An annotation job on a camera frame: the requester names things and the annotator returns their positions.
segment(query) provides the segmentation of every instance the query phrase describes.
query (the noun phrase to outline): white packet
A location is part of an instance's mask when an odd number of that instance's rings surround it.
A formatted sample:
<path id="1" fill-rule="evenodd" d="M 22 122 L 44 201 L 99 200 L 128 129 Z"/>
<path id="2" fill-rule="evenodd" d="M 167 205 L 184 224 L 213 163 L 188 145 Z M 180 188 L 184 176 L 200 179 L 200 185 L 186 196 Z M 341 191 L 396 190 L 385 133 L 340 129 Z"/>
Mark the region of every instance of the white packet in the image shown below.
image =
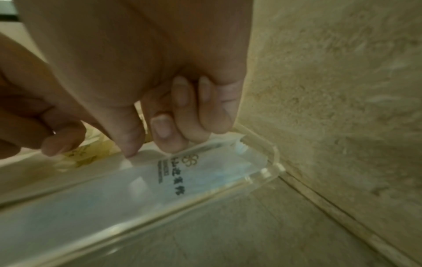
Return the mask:
<path id="1" fill-rule="evenodd" d="M 152 160 L 142 153 L 130 161 L 115 155 L 63 174 L 90 181 L 0 212 L 0 267 L 55 266 L 157 218 L 250 185 L 249 175 L 262 172 L 267 157 L 244 145 L 242 136 L 214 136 Z"/>

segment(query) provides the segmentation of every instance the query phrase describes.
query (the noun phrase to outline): hand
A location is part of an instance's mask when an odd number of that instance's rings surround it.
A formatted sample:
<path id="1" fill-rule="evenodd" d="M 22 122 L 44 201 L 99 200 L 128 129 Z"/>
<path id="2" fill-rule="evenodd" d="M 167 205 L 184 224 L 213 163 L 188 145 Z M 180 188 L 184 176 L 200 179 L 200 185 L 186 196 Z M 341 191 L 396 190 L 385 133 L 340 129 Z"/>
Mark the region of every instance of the hand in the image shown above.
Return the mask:
<path id="1" fill-rule="evenodd" d="M 78 147 L 86 131 L 79 118 L 94 123 L 42 60 L 0 34 L 0 159 L 22 147 L 48 156 Z"/>
<path id="2" fill-rule="evenodd" d="M 16 0 L 61 84 L 126 156 L 145 131 L 177 152 L 233 125 L 252 0 Z"/>

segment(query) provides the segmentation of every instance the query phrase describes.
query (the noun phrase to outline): gold flower logo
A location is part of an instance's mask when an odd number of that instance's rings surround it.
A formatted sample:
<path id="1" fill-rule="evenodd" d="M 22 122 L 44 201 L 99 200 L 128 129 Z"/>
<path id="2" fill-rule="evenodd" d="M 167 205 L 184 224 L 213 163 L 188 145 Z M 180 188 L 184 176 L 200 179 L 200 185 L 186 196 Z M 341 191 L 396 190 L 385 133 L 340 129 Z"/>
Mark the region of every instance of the gold flower logo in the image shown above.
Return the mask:
<path id="1" fill-rule="evenodd" d="M 188 155 L 188 156 L 184 156 L 182 158 L 182 163 L 186 166 L 186 167 L 190 167 L 190 166 L 194 166 L 198 163 L 198 155 L 196 154 L 192 154 L 192 155 Z"/>

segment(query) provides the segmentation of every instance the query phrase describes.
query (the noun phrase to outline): beige stone wall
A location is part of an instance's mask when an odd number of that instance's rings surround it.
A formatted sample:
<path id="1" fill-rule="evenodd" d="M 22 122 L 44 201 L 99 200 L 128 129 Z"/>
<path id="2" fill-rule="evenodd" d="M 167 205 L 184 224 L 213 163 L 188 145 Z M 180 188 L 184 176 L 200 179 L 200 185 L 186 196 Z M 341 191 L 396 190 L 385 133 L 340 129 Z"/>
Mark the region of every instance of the beige stone wall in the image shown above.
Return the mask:
<path id="1" fill-rule="evenodd" d="M 419 0 L 256 0 L 239 118 L 420 263 L 421 42 Z"/>

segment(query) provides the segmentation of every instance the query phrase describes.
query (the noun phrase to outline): person's left hand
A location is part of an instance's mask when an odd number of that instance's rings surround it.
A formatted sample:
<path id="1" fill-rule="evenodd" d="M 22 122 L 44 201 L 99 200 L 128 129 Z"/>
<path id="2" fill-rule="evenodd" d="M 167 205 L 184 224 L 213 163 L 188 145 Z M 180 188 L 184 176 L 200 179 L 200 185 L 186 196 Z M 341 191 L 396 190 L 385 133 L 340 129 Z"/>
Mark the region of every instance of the person's left hand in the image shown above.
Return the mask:
<path id="1" fill-rule="evenodd" d="M 0 34 L 0 159 L 22 147 L 53 156 L 78 147 L 95 120 L 56 81 L 48 66 Z"/>

